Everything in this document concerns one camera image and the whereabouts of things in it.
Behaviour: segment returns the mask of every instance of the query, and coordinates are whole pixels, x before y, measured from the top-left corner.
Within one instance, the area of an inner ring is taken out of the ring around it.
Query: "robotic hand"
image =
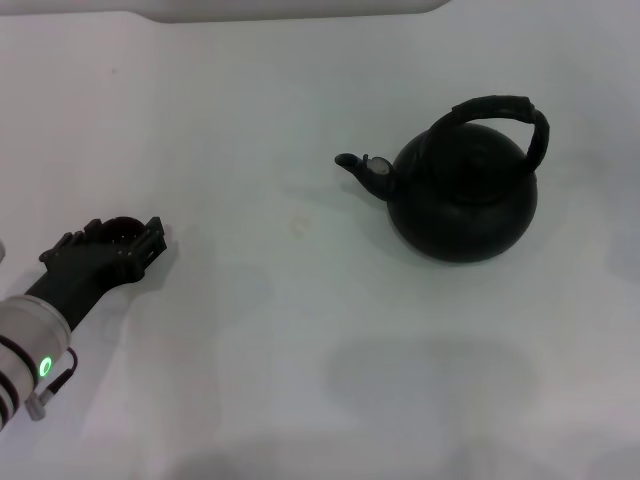
[[[0,430],[22,403],[33,420],[73,375],[78,363],[69,348],[71,332],[102,295],[135,283],[166,250],[158,217],[143,225],[129,217],[91,221],[82,232],[66,233],[40,256],[47,272],[24,295],[0,302]],[[0,248],[0,260],[4,248]],[[73,367],[41,394],[35,388],[69,351]]]

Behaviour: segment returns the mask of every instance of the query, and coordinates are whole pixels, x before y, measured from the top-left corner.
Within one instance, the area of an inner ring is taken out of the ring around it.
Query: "white surface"
[[[46,420],[0,435],[2,478],[637,479],[637,14],[1,19],[2,292],[95,217],[177,241],[75,332]],[[551,122],[538,212],[493,261],[431,263],[333,157],[393,158],[492,93]]]
[[[120,11],[161,22],[427,12],[447,0],[0,0],[0,15]]]

